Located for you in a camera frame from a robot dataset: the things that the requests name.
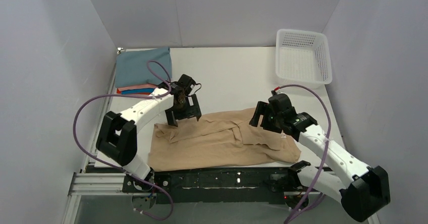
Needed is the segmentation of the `beige t shirt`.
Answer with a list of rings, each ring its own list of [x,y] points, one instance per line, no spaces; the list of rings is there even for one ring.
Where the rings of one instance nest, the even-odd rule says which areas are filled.
[[[221,111],[178,126],[155,124],[148,165],[156,172],[276,161],[296,163],[300,149],[290,136],[253,127],[255,109]]]

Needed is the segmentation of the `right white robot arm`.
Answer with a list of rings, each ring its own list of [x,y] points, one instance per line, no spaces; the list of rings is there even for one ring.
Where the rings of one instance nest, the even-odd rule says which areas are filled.
[[[307,161],[287,169],[286,182],[316,190],[339,202],[355,221],[363,222],[391,202],[389,176],[381,166],[370,167],[334,140],[308,113],[297,113],[284,93],[259,101],[249,124],[284,133],[310,149],[333,172],[326,173]]]

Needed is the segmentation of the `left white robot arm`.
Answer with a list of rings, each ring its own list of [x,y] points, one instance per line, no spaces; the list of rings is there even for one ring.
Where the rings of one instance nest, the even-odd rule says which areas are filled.
[[[102,120],[96,149],[115,161],[126,172],[146,180],[152,169],[137,154],[137,134],[152,119],[165,112],[169,126],[178,126],[182,119],[202,116],[196,94],[195,80],[183,74],[178,81],[162,82],[134,106],[119,113],[107,112]]]

